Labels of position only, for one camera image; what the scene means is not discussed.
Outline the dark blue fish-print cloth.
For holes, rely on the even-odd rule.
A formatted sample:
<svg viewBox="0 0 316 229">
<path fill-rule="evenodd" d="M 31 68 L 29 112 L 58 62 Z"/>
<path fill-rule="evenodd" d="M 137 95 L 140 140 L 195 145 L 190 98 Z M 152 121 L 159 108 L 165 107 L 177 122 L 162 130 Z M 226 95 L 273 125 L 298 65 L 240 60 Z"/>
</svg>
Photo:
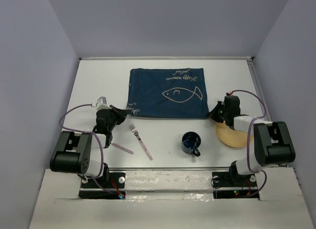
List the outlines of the dark blue fish-print cloth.
<svg viewBox="0 0 316 229">
<path fill-rule="evenodd" d="M 204 70 L 132 69 L 127 109 L 130 115 L 137 117 L 207 118 Z"/>
</svg>

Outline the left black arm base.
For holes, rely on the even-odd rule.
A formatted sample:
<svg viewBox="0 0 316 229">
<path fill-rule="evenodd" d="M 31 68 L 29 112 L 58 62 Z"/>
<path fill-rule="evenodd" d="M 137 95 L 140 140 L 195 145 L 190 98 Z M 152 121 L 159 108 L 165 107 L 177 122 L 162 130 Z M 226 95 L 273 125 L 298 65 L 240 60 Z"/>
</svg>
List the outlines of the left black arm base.
<svg viewBox="0 0 316 229">
<path fill-rule="evenodd" d="M 110 171 L 109 179 L 98 178 L 96 182 L 91 177 L 80 176 L 81 183 L 78 197 L 80 199 L 122 199 L 126 197 L 126 172 Z"/>
</svg>

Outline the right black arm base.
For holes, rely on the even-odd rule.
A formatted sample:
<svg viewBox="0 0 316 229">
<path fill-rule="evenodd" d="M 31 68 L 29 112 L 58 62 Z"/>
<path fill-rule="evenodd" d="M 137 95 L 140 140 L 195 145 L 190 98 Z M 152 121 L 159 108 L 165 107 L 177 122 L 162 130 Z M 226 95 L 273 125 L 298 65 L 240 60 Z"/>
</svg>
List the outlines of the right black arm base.
<svg viewBox="0 0 316 229">
<path fill-rule="evenodd" d="M 241 175 L 232 178 L 228 171 L 212 172 L 210 184 L 214 199 L 259 198 L 255 175 Z"/>
</svg>

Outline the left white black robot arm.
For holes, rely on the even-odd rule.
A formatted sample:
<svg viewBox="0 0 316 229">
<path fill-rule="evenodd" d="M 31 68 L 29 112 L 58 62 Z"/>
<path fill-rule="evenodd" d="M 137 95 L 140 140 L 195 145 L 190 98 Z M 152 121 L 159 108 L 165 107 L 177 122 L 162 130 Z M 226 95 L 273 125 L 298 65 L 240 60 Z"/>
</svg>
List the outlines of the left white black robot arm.
<svg viewBox="0 0 316 229">
<path fill-rule="evenodd" d="M 96 125 L 89 131 L 74 130 L 63 126 L 50 159 L 53 172 L 72 173 L 92 178 L 98 187 L 109 182 L 109 167 L 104 162 L 103 149 L 108 148 L 113 140 L 112 131 L 122 124 L 128 111 L 112 105 L 108 109 L 96 112 Z"/>
</svg>

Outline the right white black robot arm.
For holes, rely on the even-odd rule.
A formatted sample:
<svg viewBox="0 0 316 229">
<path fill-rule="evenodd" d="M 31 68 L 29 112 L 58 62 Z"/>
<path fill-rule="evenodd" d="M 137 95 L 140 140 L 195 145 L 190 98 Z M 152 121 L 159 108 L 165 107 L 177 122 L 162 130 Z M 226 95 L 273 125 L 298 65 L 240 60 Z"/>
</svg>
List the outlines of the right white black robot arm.
<svg viewBox="0 0 316 229">
<path fill-rule="evenodd" d="M 296 152 L 286 123 L 241 114 L 238 96 L 227 94 L 208 117 L 231 130 L 246 133 L 246 158 L 234 161 L 227 173 L 231 185 L 240 185 L 245 176 L 258 173 L 268 166 L 288 164 L 295 160 Z"/>
</svg>

